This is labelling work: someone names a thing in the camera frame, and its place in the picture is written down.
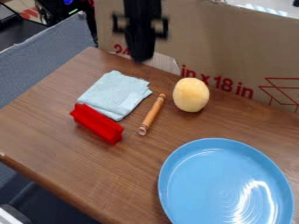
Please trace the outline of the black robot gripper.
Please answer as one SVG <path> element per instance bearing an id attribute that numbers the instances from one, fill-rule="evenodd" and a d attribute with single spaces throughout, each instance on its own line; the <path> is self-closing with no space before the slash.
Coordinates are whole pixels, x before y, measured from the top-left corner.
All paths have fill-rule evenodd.
<path id="1" fill-rule="evenodd" d="M 163 16 L 161 0 L 123 0 L 124 13 L 112 14 L 112 32 L 125 34 L 133 61 L 153 57 L 155 38 L 168 38 L 168 17 Z M 144 36 L 141 50 L 136 37 Z"/>

